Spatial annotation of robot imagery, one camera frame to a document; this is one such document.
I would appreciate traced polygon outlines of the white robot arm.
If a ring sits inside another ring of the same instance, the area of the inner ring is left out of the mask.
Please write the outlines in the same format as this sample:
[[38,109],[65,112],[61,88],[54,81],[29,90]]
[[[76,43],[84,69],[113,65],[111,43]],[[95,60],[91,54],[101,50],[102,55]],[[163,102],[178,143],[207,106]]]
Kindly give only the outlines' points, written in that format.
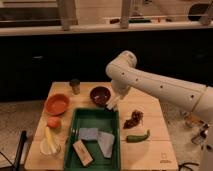
[[131,51],[121,52],[106,66],[115,95],[107,102],[113,109],[131,87],[188,111],[209,125],[199,171],[213,171],[213,87],[136,69]]

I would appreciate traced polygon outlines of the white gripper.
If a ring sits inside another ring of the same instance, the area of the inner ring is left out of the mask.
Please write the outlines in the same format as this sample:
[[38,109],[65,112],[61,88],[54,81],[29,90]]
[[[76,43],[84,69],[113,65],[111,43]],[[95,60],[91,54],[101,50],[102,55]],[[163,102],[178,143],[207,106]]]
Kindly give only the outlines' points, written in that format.
[[123,99],[130,91],[130,86],[115,80],[111,81],[111,87],[114,91],[114,97],[118,99]]

